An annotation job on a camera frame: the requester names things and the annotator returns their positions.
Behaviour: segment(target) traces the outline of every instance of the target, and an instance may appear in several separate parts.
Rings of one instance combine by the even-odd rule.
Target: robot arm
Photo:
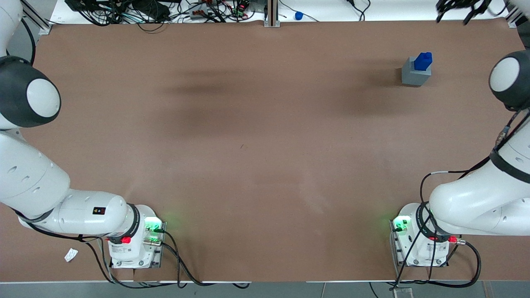
[[[26,227],[107,236],[115,268],[159,265],[162,222],[152,209],[108,192],[70,189],[68,174],[21,136],[19,128],[47,124],[61,107],[49,78],[5,56],[21,17],[20,1],[0,0],[0,203]]]
[[[516,6],[510,13],[516,18],[530,15],[528,0],[509,2]],[[440,0],[440,17],[446,11],[440,8],[453,4]],[[470,15],[477,12],[472,8]],[[489,83],[508,110],[523,111],[530,107],[529,80],[530,51],[525,50],[501,59],[491,71]],[[427,203],[411,203],[401,209],[392,221],[398,261],[407,266],[443,266],[451,235],[530,235],[530,112],[526,113],[509,139],[505,137],[510,127],[502,130],[488,162],[462,179],[435,188]]]

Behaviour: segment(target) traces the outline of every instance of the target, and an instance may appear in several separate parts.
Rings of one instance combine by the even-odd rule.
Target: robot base
[[[165,229],[165,223],[156,217],[155,212],[145,206],[136,205],[140,213],[138,230],[129,243],[114,244],[109,241],[112,268],[160,268],[164,233],[152,229]]]
[[[411,244],[420,232],[418,223],[416,221],[416,210],[420,204],[411,203],[401,209],[399,216],[393,221],[390,221],[390,245],[392,247],[392,255],[394,259],[394,267],[396,271],[402,266],[405,256],[410,251],[406,266],[409,267],[430,267],[432,261],[432,250],[435,249],[433,267],[440,267],[446,265],[446,257],[449,251],[449,242],[437,242],[434,245],[433,240],[428,239],[423,234],[419,235],[416,243],[412,247]],[[432,224],[427,223],[427,228],[432,230]]]

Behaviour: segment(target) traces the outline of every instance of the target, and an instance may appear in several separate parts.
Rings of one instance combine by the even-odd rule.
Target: white paper scrap
[[[65,260],[67,262],[70,262],[76,256],[77,253],[77,250],[70,248],[70,250],[68,250],[68,253],[65,255]]]

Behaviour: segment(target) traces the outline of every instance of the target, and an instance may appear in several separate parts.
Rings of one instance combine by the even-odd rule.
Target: red connector
[[[449,236],[449,243],[453,243],[456,245],[465,245],[465,240],[459,239],[456,236]]]

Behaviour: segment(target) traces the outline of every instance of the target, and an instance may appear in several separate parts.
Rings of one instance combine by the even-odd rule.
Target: brown table surface
[[[510,116],[488,75],[521,49],[503,20],[58,25],[36,68],[63,106],[23,135],[72,188],[152,207],[200,280],[392,280],[388,220],[419,200],[426,173],[488,154]],[[402,86],[400,67],[421,51],[432,77]],[[431,178],[426,193],[452,179]],[[0,217],[0,281],[102,279],[85,245],[25,229],[5,206]],[[465,238],[481,279],[530,279],[529,238]],[[174,264],[166,254],[161,269],[119,277],[175,280]],[[474,266],[462,248],[433,278],[468,279]]]

